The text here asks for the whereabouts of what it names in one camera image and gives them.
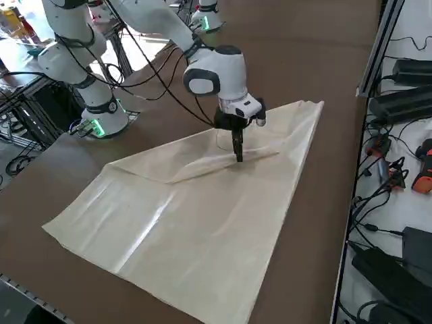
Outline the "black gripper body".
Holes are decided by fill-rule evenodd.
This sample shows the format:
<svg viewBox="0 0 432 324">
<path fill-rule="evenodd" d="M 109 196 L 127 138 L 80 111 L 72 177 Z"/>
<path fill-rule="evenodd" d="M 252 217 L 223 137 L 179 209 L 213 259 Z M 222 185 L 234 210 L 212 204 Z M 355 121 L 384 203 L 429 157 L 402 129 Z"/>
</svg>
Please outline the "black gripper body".
<svg viewBox="0 0 432 324">
<path fill-rule="evenodd" d="M 250 124 L 249 119 L 222 112 L 217 109 L 214 114 L 214 128 L 228 131 L 243 130 Z"/>
</svg>

